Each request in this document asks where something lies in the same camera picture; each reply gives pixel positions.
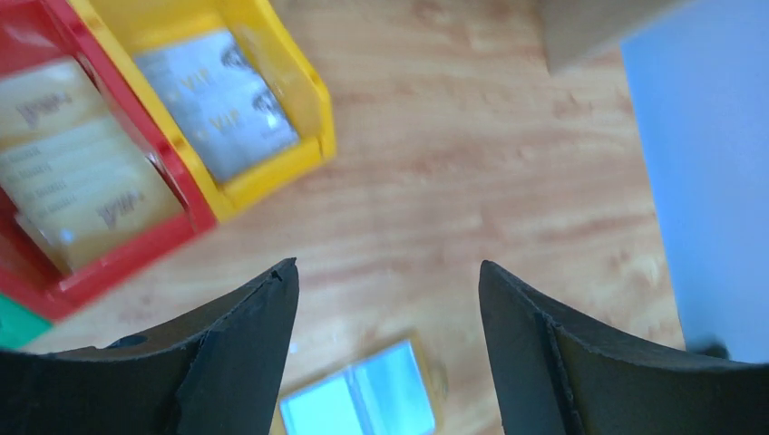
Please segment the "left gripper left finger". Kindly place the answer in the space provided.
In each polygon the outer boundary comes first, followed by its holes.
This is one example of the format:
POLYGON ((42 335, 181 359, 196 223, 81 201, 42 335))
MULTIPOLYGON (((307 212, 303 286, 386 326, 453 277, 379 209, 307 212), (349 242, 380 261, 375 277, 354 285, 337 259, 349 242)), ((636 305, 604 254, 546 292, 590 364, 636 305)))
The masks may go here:
POLYGON ((297 314, 287 258, 99 349, 1 353, 4 434, 267 434, 297 314))

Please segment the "beige cards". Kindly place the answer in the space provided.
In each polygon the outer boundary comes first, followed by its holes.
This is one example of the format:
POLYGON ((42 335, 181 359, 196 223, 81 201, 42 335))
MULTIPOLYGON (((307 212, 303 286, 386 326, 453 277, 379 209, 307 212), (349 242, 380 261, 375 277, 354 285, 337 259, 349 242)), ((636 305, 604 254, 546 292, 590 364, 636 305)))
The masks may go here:
POLYGON ((72 57, 2 78, 1 187, 69 270, 183 211, 72 57))

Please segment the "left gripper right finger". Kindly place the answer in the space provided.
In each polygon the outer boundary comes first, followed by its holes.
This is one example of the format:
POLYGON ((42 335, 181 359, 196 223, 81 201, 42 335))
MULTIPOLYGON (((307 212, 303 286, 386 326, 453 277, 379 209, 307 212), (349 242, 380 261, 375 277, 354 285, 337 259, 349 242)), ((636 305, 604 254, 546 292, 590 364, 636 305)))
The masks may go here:
POLYGON ((625 333, 492 261, 479 301, 507 434, 765 434, 768 367, 625 333))

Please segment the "yellow leather card holder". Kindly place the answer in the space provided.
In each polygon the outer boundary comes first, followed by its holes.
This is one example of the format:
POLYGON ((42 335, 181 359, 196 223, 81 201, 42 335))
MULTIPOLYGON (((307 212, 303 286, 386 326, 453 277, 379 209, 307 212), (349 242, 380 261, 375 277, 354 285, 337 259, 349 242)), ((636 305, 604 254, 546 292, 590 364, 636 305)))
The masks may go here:
POLYGON ((436 434, 445 366, 410 330, 284 388, 272 434, 436 434))

